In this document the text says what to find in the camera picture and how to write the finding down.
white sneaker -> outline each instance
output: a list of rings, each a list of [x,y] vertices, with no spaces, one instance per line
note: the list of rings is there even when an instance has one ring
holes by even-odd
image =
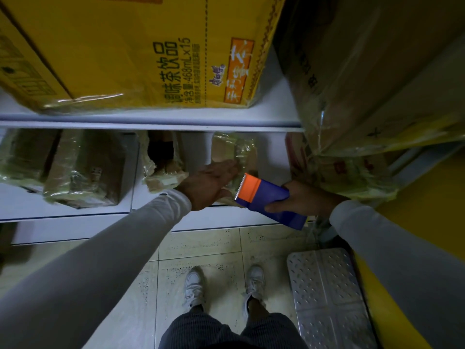
[[[186,276],[184,282],[184,304],[189,311],[192,307],[205,304],[204,278],[200,267],[192,268]]]
[[[246,277],[246,298],[244,301],[244,314],[246,317],[249,316],[249,310],[247,308],[247,301],[253,297],[260,301],[260,304],[265,306],[263,302],[264,293],[264,274],[262,267],[253,265],[247,271]]]

perforated metal plate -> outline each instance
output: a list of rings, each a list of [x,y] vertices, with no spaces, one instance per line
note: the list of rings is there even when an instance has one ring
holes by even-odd
[[[376,348],[361,290],[343,248],[287,258],[300,335],[313,349]]]

gray sleeve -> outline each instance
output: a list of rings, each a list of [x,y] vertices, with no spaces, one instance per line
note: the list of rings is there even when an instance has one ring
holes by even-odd
[[[0,299],[0,346],[84,346],[165,235],[191,210],[181,192],[165,193],[6,293]]]
[[[464,347],[463,261],[356,201],[338,205],[330,222],[430,346]]]

tiled floor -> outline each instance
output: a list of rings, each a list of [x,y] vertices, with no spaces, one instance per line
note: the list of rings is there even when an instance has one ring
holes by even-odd
[[[13,247],[0,274],[0,296],[80,242]],[[194,266],[201,266],[206,277],[208,313],[234,332],[245,327],[245,272],[252,264],[264,269],[268,310],[297,325],[286,257],[315,248],[313,236],[282,225],[168,234],[85,349],[157,348],[171,321],[184,311],[184,276]]]

yellow wall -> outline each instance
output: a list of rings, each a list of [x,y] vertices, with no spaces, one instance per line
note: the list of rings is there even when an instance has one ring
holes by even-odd
[[[402,190],[378,211],[435,245],[465,260],[465,149]],[[375,330],[386,349],[430,348],[363,260],[356,256]]]

